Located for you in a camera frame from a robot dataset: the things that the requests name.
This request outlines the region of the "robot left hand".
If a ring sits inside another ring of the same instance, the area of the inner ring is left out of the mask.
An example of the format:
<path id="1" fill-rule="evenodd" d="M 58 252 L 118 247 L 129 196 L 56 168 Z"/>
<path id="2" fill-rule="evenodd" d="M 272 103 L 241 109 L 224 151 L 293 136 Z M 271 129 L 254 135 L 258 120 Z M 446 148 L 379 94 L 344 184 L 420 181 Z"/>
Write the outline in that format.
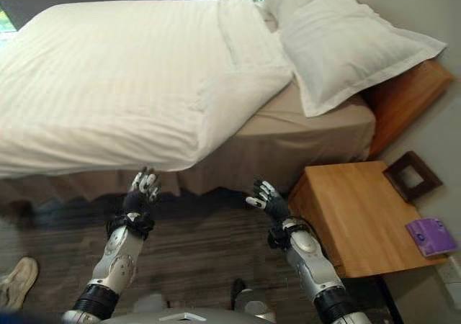
<path id="1" fill-rule="evenodd" d="M 146 211 L 161 192 L 161 177 L 153 168 L 142 168 L 133 179 L 122 203 L 126 213 Z"/>

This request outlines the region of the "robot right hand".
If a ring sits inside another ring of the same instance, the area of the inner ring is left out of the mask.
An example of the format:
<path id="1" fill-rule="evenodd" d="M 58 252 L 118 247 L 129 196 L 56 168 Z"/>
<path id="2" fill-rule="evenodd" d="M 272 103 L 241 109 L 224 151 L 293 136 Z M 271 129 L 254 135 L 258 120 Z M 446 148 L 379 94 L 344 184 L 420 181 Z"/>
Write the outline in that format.
<path id="1" fill-rule="evenodd" d="M 283 222 L 291 216 L 287 202 L 265 180 L 257 179 L 254 182 L 253 195 L 246 198 L 246 203 L 262 209 L 275 222 Z"/>

